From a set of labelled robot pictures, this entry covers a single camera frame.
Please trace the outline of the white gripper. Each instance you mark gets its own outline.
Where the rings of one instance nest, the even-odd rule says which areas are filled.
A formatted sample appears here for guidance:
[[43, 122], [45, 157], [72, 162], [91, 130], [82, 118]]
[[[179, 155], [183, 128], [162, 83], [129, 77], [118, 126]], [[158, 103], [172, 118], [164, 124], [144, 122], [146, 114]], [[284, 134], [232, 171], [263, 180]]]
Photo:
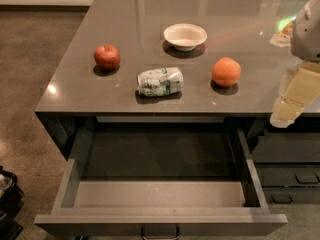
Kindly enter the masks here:
[[304, 62], [289, 69], [279, 87], [270, 123], [287, 128], [320, 95], [320, 0], [309, 0], [294, 20], [291, 52]]

